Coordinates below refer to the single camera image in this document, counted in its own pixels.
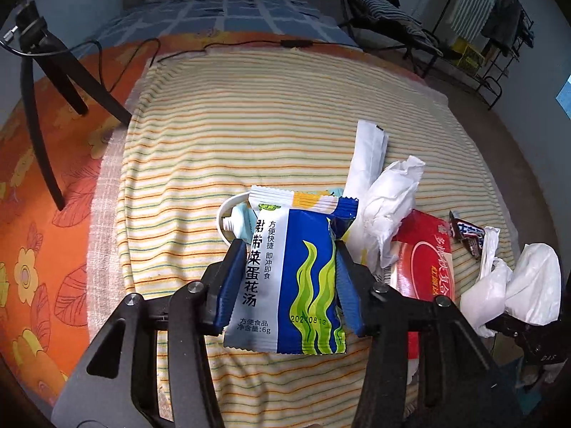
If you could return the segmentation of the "white plastic bag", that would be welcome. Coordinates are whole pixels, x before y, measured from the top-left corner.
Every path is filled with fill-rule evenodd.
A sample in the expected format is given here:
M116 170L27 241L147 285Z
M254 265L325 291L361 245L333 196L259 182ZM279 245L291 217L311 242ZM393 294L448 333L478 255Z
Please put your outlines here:
M460 310L477 335L494 336L487 323L503 313L533 326L557 320L562 285L556 251L549 244L527 244L511 269L495 255L498 247L499 229L485 227L480 274L460 300Z

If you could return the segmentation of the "striped cushion on chair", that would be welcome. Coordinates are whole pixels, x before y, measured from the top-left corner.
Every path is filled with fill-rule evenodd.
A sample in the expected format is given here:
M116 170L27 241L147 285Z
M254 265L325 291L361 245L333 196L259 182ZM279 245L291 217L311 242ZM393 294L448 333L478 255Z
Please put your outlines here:
M363 16L376 26L383 22L388 22L398 32L408 36L415 45L428 49L442 56L438 47L438 42L422 26L422 23L410 16L403 10L397 8L387 0L348 0L353 3L359 16Z

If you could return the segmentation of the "blue seaweed soup packet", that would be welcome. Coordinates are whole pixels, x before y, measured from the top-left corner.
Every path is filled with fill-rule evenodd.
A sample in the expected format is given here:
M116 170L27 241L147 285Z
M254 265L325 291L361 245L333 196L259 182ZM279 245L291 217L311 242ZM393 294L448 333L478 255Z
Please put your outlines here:
M358 201L254 185L245 273L223 345L257 353L334 355L347 349L336 295L336 241Z

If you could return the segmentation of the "blue checkered mattress cover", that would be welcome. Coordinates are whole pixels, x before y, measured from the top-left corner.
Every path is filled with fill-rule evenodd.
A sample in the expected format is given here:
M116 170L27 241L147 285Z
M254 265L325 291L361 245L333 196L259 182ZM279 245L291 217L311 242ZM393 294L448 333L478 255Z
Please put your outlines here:
M103 47L176 34L257 32L353 46L335 19L300 0L171 0L144 3L109 20L93 38Z

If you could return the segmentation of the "white tissue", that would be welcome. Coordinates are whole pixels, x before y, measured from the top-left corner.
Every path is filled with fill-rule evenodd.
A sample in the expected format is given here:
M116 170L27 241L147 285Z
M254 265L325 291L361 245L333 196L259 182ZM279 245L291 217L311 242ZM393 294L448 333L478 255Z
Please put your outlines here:
M425 162L415 156L388 165L359 200L357 216L344 235L353 261L378 274L397 260L391 250L401 222L415 207Z

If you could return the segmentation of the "red snack packet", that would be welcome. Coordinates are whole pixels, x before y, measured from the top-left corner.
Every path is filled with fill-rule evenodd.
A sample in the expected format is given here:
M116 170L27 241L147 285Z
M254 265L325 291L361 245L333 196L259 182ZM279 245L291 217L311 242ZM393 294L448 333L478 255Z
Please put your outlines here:
M405 297L432 301L455 297L450 229L447 221L412 210L393 237L389 284Z

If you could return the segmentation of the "yellow box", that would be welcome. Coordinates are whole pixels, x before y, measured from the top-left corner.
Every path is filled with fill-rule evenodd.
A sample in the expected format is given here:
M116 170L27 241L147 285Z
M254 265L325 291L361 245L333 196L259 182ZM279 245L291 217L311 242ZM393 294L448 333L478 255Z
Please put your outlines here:
M468 75L478 74L484 65L485 57L473 45L463 38L457 38L451 49L459 56L452 62L455 67Z

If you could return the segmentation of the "long white wrapper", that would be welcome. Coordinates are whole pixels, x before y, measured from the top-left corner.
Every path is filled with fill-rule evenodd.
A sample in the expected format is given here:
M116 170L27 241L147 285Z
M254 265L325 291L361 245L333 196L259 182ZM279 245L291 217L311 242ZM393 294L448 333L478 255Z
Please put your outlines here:
M373 198L374 184L383 170L388 134L377 124L359 120L343 196L358 201L356 214Z

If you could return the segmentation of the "dark candy bar wrapper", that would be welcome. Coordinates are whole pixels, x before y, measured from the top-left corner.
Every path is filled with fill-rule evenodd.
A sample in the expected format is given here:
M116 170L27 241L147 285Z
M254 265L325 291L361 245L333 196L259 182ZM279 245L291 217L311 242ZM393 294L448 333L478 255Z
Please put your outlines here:
M452 238L462 244L475 259L480 259L485 230L461 218L457 218L452 211L449 212L449 222Z

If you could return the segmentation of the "black folding chair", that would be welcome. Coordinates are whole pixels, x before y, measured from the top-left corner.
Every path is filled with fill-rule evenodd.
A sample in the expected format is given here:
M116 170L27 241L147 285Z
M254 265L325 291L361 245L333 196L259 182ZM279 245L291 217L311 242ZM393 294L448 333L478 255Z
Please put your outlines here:
M403 49L415 75L426 77L442 52L422 23L400 8L400 0L341 0L341 23L354 38L356 29L368 30L395 42L384 50Z

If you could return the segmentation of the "black metal rack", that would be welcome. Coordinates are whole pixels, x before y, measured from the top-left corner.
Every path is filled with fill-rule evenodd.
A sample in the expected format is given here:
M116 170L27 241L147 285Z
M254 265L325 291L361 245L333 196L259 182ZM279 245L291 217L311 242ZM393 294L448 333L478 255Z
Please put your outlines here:
M494 99L486 102L488 108L493 109L503 94L500 81L509 75L512 62L520 59L522 46L534 46L533 25L534 20L520 0L495 0L492 12L480 31L487 42L482 49L473 45L485 57L478 74L468 75L452 64L459 58L451 49L453 44L442 46L442 60L476 82L476 94L486 90L493 95Z

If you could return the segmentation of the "orange floral bed sheet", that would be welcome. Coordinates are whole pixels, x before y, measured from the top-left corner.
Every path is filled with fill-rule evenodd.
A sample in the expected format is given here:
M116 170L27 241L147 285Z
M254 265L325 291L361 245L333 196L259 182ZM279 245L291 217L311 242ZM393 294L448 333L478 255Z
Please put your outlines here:
M122 251L122 291L163 296L226 253L214 216L224 198L253 184L333 188L348 174L359 120L390 136L388 154L427 150L435 134L429 90L401 68L345 47L280 52L273 36L223 32L167 36L156 68L185 50L203 58L182 94L146 95L170 123L136 124L121 156L148 163L173 189L132 190L111 203L110 241ZM49 158L64 187L58 210L15 109L1 133L1 352L16 378L54 404L88 341L88 226L105 137L116 121L99 105L76 115L46 81L35 86ZM154 144L183 158L171 177Z

